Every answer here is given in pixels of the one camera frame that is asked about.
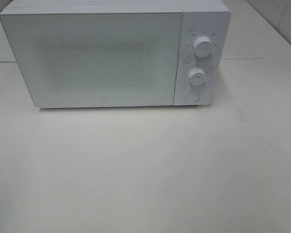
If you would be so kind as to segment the white control knob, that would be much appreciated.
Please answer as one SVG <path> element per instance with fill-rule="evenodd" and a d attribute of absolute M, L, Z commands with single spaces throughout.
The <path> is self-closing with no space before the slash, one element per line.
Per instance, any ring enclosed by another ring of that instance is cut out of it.
<path fill-rule="evenodd" d="M 190 85 L 199 86 L 206 82 L 206 73 L 201 68 L 194 68 L 188 74 Z"/>
<path fill-rule="evenodd" d="M 209 36 L 201 35 L 193 42 L 193 49 L 197 57 L 207 57 L 212 53 L 213 41 Z"/>

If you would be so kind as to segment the white microwave door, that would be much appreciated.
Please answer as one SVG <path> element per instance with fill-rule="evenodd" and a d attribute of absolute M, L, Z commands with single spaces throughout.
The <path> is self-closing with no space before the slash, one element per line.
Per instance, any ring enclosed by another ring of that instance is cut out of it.
<path fill-rule="evenodd" d="M 173 104 L 181 13 L 0 20 L 36 107 Z"/>

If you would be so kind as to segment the white door release button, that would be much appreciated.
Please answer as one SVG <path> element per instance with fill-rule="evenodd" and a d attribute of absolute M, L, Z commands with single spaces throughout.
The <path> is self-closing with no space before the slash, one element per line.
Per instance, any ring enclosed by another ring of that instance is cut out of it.
<path fill-rule="evenodd" d="M 185 99 L 188 102 L 198 102 L 200 99 L 200 93 L 198 91 L 189 91 L 186 94 Z"/>

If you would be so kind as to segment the white microwave oven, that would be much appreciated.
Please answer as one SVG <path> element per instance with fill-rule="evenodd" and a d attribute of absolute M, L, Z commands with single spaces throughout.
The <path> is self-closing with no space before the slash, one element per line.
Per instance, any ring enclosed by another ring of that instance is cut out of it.
<path fill-rule="evenodd" d="M 221 0 L 15 0 L 2 15 L 66 15 L 66 14 L 154 14 L 181 13 L 178 64 L 174 101 L 169 106 L 207 105 L 211 102 L 215 81 L 228 31 L 231 12 Z M 197 57 L 193 42 L 201 35 L 213 41 L 212 53 Z M 205 71 L 206 82 L 190 85 L 189 72 Z M 198 91 L 198 102 L 185 99 L 189 91 Z"/>

